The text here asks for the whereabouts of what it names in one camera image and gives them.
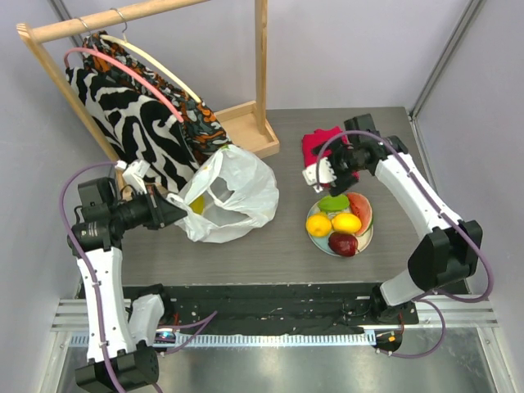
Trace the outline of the fake watermelon slice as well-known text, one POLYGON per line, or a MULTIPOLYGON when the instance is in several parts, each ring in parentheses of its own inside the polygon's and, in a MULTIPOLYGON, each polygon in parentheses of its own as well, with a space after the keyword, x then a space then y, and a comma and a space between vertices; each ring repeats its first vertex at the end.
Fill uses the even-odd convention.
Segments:
POLYGON ((355 235, 361 237, 367 233, 373 225, 373 209, 368 198, 360 193, 348 192, 346 196, 350 203, 351 213, 360 219, 361 228, 355 235))

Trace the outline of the dark red fake apple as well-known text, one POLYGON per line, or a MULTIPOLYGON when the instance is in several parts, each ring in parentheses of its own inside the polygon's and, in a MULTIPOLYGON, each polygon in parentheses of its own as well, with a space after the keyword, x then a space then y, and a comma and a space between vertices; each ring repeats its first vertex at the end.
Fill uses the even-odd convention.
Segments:
POLYGON ((337 255, 352 257, 358 252, 359 241, 349 233, 334 232, 328 238, 329 248, 337 255))

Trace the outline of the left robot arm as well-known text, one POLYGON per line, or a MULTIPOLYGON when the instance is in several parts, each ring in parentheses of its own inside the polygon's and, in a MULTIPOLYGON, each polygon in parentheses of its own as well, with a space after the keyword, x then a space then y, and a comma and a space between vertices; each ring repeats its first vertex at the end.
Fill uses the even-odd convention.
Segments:
POLYGON ((88 363, 76 369, 76 384, 87 392, 154 385, 159 379, 156 329, 173 320, 174 304, 161 284, 146 287, 130 306, 125 304, 122 239, 131 229, 162 229, 187 213, 154 186, 121 201, 109 177, 81 183, 78 192, 81 204, 68 243, 83 279, 89 339, 88 363))

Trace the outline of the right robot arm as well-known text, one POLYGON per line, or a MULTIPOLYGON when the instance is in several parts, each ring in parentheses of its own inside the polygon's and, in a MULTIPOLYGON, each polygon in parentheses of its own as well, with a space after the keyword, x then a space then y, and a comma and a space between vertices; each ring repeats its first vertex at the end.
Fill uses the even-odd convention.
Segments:
POLYGON ((396 136, 382 137, 371 115, 346 120, 343 132, 324 149, 330 153, 319 170, 327 174, 332 196, 346 192, 356 184, 357 173, 367 171, 399 202, 419 238, 406 270, 373 290, 369 311, 374 320, 389 323, 400 306, 471 277, 486 261, 480 224, 453 212, 420 174, 406 145, 396 136))

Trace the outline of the yellow fake lemon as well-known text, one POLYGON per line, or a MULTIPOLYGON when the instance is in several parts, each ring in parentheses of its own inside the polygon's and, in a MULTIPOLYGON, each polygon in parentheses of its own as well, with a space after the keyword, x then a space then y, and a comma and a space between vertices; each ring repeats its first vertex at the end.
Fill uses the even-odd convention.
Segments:
POLYGON ((335 232, 355 234, 362 228, 362 222, 357 215, 342 212, 331 220, 335 232))

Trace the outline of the white plastic bag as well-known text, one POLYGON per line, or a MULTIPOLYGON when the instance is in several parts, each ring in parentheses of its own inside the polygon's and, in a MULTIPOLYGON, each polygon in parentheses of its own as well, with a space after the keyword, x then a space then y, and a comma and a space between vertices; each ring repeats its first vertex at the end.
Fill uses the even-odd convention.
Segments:
POLYGON ((235 145, 216 151, 178 193, 166 199, 187 211, 179 226, 193 242, 225 243, 273 220, 279 190, 273 170, 255 154, 235 145), (190 203, 205 197, 202 215, 190 203))

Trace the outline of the yellow fake orange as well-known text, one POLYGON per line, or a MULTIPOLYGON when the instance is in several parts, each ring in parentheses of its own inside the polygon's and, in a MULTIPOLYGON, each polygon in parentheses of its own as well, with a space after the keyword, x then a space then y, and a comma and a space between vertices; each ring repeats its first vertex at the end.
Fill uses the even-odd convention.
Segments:
POLYGON ((326 237, 332 231, 332 222, 327 215, 317 213, 306 220, 305 229, 311 237, 326 237))

